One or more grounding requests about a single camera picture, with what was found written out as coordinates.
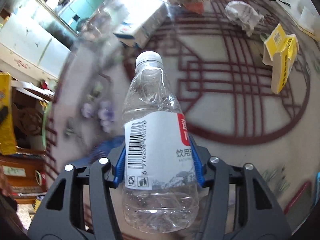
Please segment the person's left hand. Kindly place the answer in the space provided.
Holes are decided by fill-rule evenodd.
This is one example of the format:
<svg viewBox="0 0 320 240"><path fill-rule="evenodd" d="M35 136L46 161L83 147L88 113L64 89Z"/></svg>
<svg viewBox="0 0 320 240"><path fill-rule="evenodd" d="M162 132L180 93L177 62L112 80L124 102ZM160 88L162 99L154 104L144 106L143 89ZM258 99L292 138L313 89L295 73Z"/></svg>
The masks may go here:
<svg viewBox="0 0 320 240"><path fill-rule="evenodd" d="M0 189L4 196L11 196L12 188L4 174L2 166L0 166Z"/></svg>

